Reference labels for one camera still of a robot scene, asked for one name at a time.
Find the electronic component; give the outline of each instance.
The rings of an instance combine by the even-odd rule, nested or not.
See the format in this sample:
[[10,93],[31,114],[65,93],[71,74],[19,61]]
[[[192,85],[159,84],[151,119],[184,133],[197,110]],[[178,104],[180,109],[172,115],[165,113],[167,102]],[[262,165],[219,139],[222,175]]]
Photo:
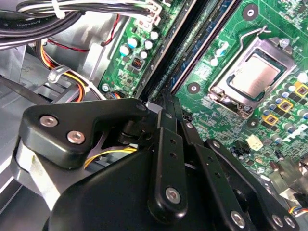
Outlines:
[[130,53],[130,49],[129,49],[128,46],[122,45],[122,46],[120,47],[120,54],[121,54],[122,56],[128,56],[129,53]]
[[275,161],[270,160],[269,166],[273,169],[274,172],[279,171],[279,165]]
[[245,154],[250,153],[250,148],[246,143],[237,140],[237,141],[234,142],[234,145],[235,145],[236,149],[239,150],[239,152],[245,153]]
[[128,47],[130,47],[132,49],[138,47],[138,43],[139,42],[135,37],[128,38],[128,40],[127,40]]
[[210,94],[216,97],[212,99],[248,118],[296,67],[290,53],[280,50],[278,44],[279,38],[262,40],[258,36],[247,48],[241,42],[238,52],[209,87]]
[[272,134],[270,138],[277,144],[282,143],[282,138],[279,134]]
[[308,119],[308,109],[301,109],[297,112],[297,114],[303,119]]
[[140,58],[146,59],[148,57],[148,52],[147,51],[141,51],[140,52]]
[[136,25],[140,26],[142,29],[146,30],[146,31],[151,31],[153,28],[153,25],[157,26],[161,20],[160,18],[160,13],[162,11],[162,6],[157,4],[155,1],[153,0],[145,0],[146,3],[152,5],[150,9],[150,14],[147,16],[146,20],[137,20],[136,21]]
[[133,58],[133,61],[131,62],[131,65],[134,68],[140,70],[143,67],[143,65],[144,65],[144,61],[139,59],[139,58],[137,58],[137,57],[135,57],[135,58]]
[[279,119],[274,116],[273,114],[269,114],[268,116],[262,116],[262,119],[264,120],[265,123],[271,125],[271,126],[274,126],[278,121]]
[[275,150],[274,153],[275,153],[275,155],[276,155],[278,160],[280,160],[280,161],[284,160],[284,156],[283,156],[282,152],[279,149]]
[[279,105],[278,108],[283,110],[284,112],[288,112],[293,107],[293,104],[287,100],[283,100]]
[[246,141],[249,147],[254,151],[259,151],[263,147],[261,140],[255,135],[249,136]]
[[146,50],[152,49],[152,48],[153,48],[153,42],[152,42],[151,40],[146,40],[146,41],[144,42],[144,48],[145,48]]

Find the white cable tie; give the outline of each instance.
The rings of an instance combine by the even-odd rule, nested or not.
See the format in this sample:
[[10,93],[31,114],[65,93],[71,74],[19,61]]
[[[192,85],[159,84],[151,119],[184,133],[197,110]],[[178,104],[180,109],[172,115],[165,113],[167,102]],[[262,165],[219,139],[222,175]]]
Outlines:
[[54,9],[54,13],[59,19],[65,18],[65,11],[60,10],[60,6],[57,0],[51,0],[52,7]]

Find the silver screw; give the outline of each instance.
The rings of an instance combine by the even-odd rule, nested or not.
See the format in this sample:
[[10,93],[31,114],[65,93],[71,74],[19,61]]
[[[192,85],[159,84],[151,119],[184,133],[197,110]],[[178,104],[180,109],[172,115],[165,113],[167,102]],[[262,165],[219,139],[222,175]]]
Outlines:
[[70,131],[67,134],[67,139],[74,144],[82,144],[85,141],[85,135],[80,131]]
[[145,110],[146,110],[146,107],[145,107],[142,103],[136,104],[136,107],[137,107],[139,110],[142,110],[142,111],[145,111]]
[[241,214],[237,211],[231,211],[231,218],[233,222],[241,229],[245,228],[245,220],[242,218]]
[[289,46],[289,44],[290,44],[290,40],[288,38],[283,38],[279,41],[279,45],[282,48],[286,48],[287,46]]
[[172,119],[172,115],[171,115],[171,114],[166,113],[166,116],[167,116],[168,118]]
[[48,116],[44,115],[39,119],[39,121],[41,125],[45,127],[49,127],[49,128],[52,128],[58,125],[58,120],[51,115],[48,115]]
[[186,126],[189,127],[190,129],[193,129],[193,125],[191,123],[186,123]]
[[166,197],[171,203],[179,204],[181,202],[181,196],[174,188],[169,187],[166,189]]
[[213,142],[213,145],[214,145],[215,147],[217,147],[217,148],[220,148],[219,143],[217,143],[216,141]]
[[273,214],[271,217],[273,218],[273,220],[274,220],[274,222],[276,223],[276,225],[278,225],[278,226],[281,227],[281,228],[283,227],[283,222],[281,221],[281,219],[279,218],[279,216]]
[[293,229],[295,228],[295,224],[294,222],[291,220],[291,218],[289,218],[288,216],[284,216],[285,221],[287,222],[287,224],[289,226],[291,226]]
[[110,91],[110,86],[109,86],[107,83],[104,83],[104,84],[102,85],[102,91],[103,91],[103,92],[108,92],[108,91]]

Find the yellow component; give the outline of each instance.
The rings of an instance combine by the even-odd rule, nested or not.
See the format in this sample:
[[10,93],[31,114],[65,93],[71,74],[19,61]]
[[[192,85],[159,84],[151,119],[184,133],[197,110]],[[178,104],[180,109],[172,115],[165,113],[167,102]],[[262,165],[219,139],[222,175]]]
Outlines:
[[278,108],[284,112],[288,112],[293,107],[293,104],[287,100],[283,100],[281,104],[278,105]]
[[265,123],[272,126],[274,126],[279,121],[279,119],[273,114],[269,114],[268,116],[263,115],[262,119],[264,120]]
[[305,84],[301,84],[295,90],[295,93],[300,97],[305,97],[308,94],[308,87]]

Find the hole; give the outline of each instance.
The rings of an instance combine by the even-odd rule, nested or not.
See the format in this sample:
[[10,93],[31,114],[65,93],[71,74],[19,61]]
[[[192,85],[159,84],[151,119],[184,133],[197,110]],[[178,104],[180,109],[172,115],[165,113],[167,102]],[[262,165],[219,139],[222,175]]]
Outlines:
[[175,153],[170,153],[170,156],[171,156],[172,159],[177,159],[178,158]]
[[217,176],[218,178],[221,178],[221,175],[218,172],[215,172],[215,176]]

